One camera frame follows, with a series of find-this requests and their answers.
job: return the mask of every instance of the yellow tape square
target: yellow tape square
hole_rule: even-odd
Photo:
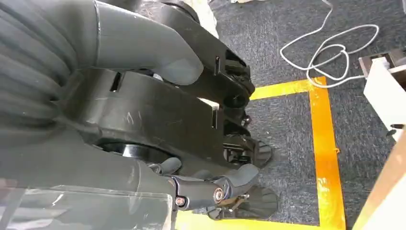
[[[314,78],[314,80],[319,84],[326,84],[325,77]],[[346,229],[337,159],[338,149],[334,138],[327,89],[315,87],[308,80],[298,80],[257,88],[250,99],[257,100],[300,92],[309,92],[310,98],[320,227],[247,219],[215,221],[206,215],[179,212],[175,227],[177,230]]]

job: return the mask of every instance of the bolt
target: bolt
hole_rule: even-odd
[[[175,204],[177,205],[177,206],[183,206],[183,205],[185,205],[185,198],[183,198],[183,197],[177,197],[176,199],[175,199]]]
[[[223,200],[223,198],[224,198],[223,190],[222,190],[221,188],[217,188],[217,189],[214,191],[214,194],[213,194],[213,199],[214,199],[214,201],[215,201],[216,203],[220,203],[220,202]]]

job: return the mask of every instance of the orange floor marking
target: orange floor marking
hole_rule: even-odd
[[[314,78],[314,80],[319,84],[326,84],[325,77]],[[317,88],[310,84],[308,80],[298,80],[259,87],[250,99],[256,100],[299,92],[309,92],[310,97],[320,227],[247,219],[214,221],[206,215],[179,212],[176,221],[177,230],[345,229],[344,205],[337,159],[338,149],[334,138],[327,89]]]
[[[326,78],[317,78],[323,85]],[[320,227],[345,229],[344,205],[328,91],[309,91]]]

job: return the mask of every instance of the white cable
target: white cable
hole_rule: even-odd
[[[362,50],[362,49],[364,49],[365,47],[369,46],[369,45],[376,39],[376,37],[377,37],[377,35],[378,35],[378,33],[379,33],[379,26],[377,26],[377,25],[375,25],[375,24],[359,25],[359,26],[353,27],[353,28],[351,28],[351,29],[349,29],[349,30],[346,30],[346,31],[344,31],[344,32],[341,32],[341,33],[339,33],[339,34],[336,34],[336,35],[334,35],[334,36],[332,36],[332,37],[326,39],[326,40],[319,46],[319,48],[317,49],[317,51],[316,51],[315,54],[313,55],[312,59],[310,60],[309,65],[308,65],[306,68],[294,64],[293,62],[291,62],[290,60],[288,60],[288,59],[285,57],[285,55],[283,54],[284,49],[286,49],[287,47],[289,47],[289,46],[292,45],[293,43],[299,41],[300,39],[302,39],[302,38],[304,38],[304,37],[307,37],[307,36],[309,36],[309,35],[313,35],[313,34],[315,34],[315,33],[318,33],[318,32],[320,32],[320,31],[324,28],[324,25],[326,24],[326,21],[327,21],[327,19],[329,18],[330,14],[333,12],[333,8],[334,8],[334,7],[333,7],[333,4],[331,4],[328,0],[322,0],[322,1],[330,7],[330,11],[328,12],[326,18],[324,19],[323,24],[321,25],[321,27],[318,28],[318,29],[316,29],[316,30],[314,30],[314,31],[312,31],[312,32],[310,32],[310,33],[304,34],[304,35],[298,37],[297,39],[295,39],[295,40],[289,42],[288,44],[286,44],[286,45],[285,45],[284,47],[282,47],[282,48],[280,49],[280,51],[279,51],[279,53],[281,54],[281,57],[282,57],[287,63],[289,63],[291,66],[293,66],[293,67],[295,67],[295,68],[297,68],[297,69],[300,69],[300,70],[305,70],[305,71],[306,71],[307,79],[312,83],[312,85],[317,86],[317,87],[320,87],[320,88],[332,88],[332,87],[341,85],[341,84],[345,83],[346,81],[349,81],[349,80],[352,80],[352,79],[365,78],[365,76],[355,76],[355,77],[349,77],[349,78],[345,78],[345,77],[347,76],[348,70],[349,70],[349,67],[350,67],[350,54],[354,54],[354,53],[359,52],[360,50]],[[328,45],[328,46],[324,47],[324,45],[325,45],[328,41],[330,41],[330,40],[332,40],[332,39],[334,39],[334,38],[336,38],[336,37],[342,36],[342,35],[344,35],[344,34],[346,34],[346,33],[348,33],[348,32],[351,32],[351,31],[353,31],[353,30],[357,30],[357,29],[364,28],[364,27],[373,27],[373,28],[376,29],[376,32],[375,32],[374,36],[372,37],[372,39],[371,39],[367,44],[365,44],[363,47],[358,48],[358,49],[353,50],[353,51],[350,51],[350,52],[348,52],[348,51],[346,50],[346,47],[345,47],[344,45],[341,45],[341,44],[332,44],[332,45]],[[342,50],[340,51],[339,54],[335,55],[334,57],[332,57],[332,58],[330,58],[330,59],[328,59],[328,60],[326,60],[326,61],[323,61],[322,63],[319,63],[319,64],[317,64],[317,65],[313,65],[314,60],[316,59],[316,57],[317,57],[321,52],[323,52],[323,51],[326,50],[326,49],[332,48],[332,47],[341,47]],[[317,68],[317,67],[320,67],[320,66],[322,66],[322,65],[325,65],[325,64],[327,64],[327,63],[329,63],[329,62],[335,60],[336,58],[338,58],[338,57],[339,57],[340,55],[342,55],[342,54],[343,54],[343,55],[345,56],[345,58],[346,58],[347,65],[346,65],[346,68],[345,68],[345,72],[344,72],[344,74],[343,74],[341,77],[335,78],[335,77],[333,77],[333,76],[331,76],[331,75],[329,75],[329,74],[327,74],[327,73],[325,73],[325,72],[323,72],[322,70],[320,70],[320,69]],[[311,69],[314,69],[315,71],[317,71],[317,72],[323,74],[324,76],[326,76],[326,77],[328,77],[328,78],[330,78],[330,79],[333,79],[333,80],[335,80],[335,81],[339,81],[339,82],[334,83],[334,84],[332,84],[332,85],[320,85],[320,84],[317,84],[317,83],[314,82],[314,81],[311,79],[311,77],[309,76],[309,72],[310,72]]]

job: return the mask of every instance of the clear plastic cover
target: clear plastic cover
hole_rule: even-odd
[[[0,229],[170,230],[172,197],[107,189],[0,185]]]

